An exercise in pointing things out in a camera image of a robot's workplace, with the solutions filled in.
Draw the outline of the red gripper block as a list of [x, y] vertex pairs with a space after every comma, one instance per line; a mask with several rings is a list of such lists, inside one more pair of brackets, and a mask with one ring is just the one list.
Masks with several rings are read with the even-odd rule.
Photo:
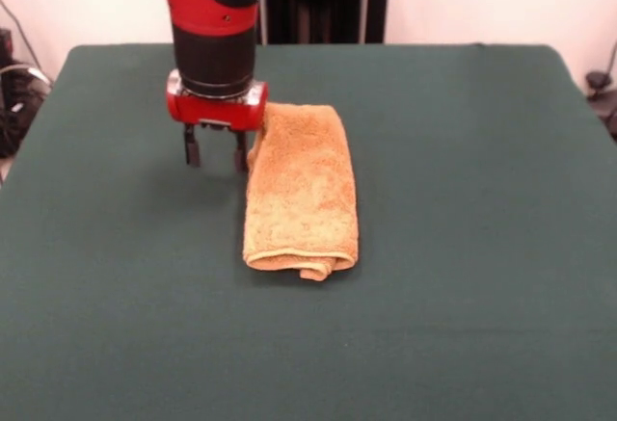
[[261, 127], [268, 100], [268, 85], [253, 81], [249, 89], [235, 98], [214, 99], [198, 96], [184, 88], [179, 72], [173, 69], [167, 79], [166, 99], [172, 119], [184, 123], [185, 161], [189, 167], [201, 165], [195, 125], [223, 127], [235, 132], [234, 163], [239, 172], [248, 171], [247, 134]]

